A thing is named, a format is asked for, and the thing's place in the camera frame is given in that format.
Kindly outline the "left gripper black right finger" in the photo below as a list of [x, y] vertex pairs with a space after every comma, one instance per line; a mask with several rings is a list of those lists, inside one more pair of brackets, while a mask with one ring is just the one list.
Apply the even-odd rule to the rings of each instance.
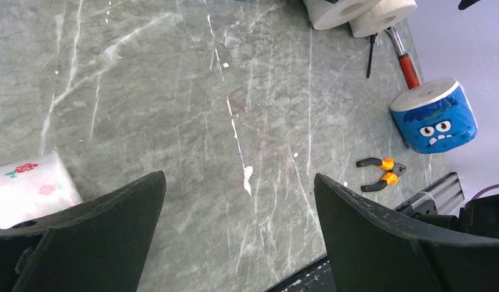
[[421, 222], [322, 174], [314, 194], [338, 291], [499, 291], [499, 238]]

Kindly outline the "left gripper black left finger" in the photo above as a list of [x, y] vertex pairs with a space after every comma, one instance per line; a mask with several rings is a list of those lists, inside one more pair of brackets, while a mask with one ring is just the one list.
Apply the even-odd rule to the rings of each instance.
[[165, 192], [164, 173], [151, 172], [0, 229], [0, 291], [136, 291]]

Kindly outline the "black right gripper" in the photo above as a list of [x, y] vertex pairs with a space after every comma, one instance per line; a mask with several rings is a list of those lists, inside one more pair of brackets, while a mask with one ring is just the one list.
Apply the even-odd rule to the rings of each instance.
[[469, 8], [470, 6], [476, 4], [477, 2], [480, 2], [481, 0], [460, 0], [459, 4], [458, 4], [458, 9], [460, 11], [463, 11], [467, 8]]

